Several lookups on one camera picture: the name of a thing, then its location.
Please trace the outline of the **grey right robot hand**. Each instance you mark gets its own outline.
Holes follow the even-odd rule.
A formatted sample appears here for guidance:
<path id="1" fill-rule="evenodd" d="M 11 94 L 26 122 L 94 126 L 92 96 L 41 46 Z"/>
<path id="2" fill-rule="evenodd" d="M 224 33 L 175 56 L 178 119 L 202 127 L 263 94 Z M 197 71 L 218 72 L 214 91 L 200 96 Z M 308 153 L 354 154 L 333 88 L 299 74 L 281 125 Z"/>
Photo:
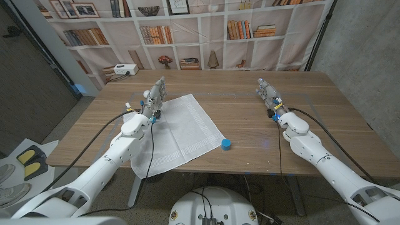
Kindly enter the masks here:
<path id="1" fill-rule="evenodd" d="M 263 78 L 260 77 L 257 81 L 259 87 L 256 89 L 256 93 L 264 101 L 268 117 L 280 118 L 286 114 L 289 110 L 285 107 L 281 94 Z"/>

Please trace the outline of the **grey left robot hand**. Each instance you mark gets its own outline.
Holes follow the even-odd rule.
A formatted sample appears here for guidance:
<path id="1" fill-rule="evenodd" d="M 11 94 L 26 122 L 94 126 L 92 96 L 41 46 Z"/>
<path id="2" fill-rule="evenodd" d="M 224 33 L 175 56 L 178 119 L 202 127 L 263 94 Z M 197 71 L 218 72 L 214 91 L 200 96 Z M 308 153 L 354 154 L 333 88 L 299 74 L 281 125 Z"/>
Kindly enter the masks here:
<path id="1" fill-rule="evenodd" d="M 166 97 L 165 77 L 162 76 L 157 80 L 150 90 L 144 91 L 143 95 L 146 100 L 144 101 L 142 114 L 147 118 L 151 118 L 162 107 Z"/>

